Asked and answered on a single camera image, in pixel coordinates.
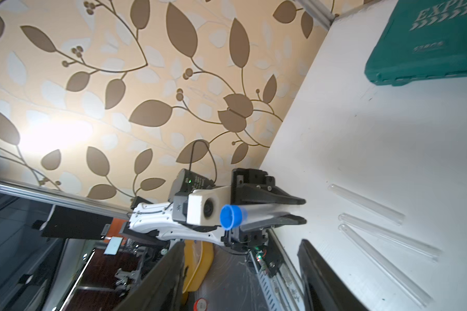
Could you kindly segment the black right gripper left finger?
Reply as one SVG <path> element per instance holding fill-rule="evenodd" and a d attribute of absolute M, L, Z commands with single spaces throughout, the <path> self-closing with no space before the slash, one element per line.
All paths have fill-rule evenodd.
<path fill-rule="evenodd" d="M 185 272 L 185 243 L 177 242 L 141 285 L 115 307 L 121 311 L 179 310 Z"/>

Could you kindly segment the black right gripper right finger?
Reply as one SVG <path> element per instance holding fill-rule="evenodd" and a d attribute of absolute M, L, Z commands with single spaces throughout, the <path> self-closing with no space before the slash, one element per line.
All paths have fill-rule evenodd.
<path fill-rule="evenodd" d="M 310 241 L 301 241 L 298 260 L 306 310 L 367 311 Z"/>

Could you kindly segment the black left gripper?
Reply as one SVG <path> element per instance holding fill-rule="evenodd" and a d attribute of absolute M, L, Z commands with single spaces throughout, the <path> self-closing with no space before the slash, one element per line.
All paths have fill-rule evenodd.
<path fill-rule="evenodd" d="M 230 201 L 221 211 L 221 225 L 225 229 L 224 244 L 233 249 L 253 249 L 268 241 L 268 228 L 284 225 L 304 225 L 307 220 L 296 215 L 269 214 L 274 204 L 299 206 L 306 204 L 275 186 L 275 178 L 253 168 L 232 171 Z"/>

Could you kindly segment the blue stopper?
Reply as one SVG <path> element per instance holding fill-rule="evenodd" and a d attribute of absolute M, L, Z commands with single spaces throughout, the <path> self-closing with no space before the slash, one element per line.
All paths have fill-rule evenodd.
<path fill-rule="evenodd" d="M 229 231 L 238 228 L 247 219 L 247 211 L 244 207 L 225 205 L 219 216 L 221 226 Z"/>

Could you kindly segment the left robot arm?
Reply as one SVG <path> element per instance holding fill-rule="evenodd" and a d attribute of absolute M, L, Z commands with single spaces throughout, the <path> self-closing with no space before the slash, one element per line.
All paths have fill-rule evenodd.
<path fill-rule="evenodd" d="M 209 242 L 246 253 L 267 243 L 270 228 L 306 224 L 291 212 L 305 203 L 258 169 L 234 169 L 231 184 L 225 186 L 183 169 L 166 203 L 136 198 L 128 227 L 156 241 Z"/>

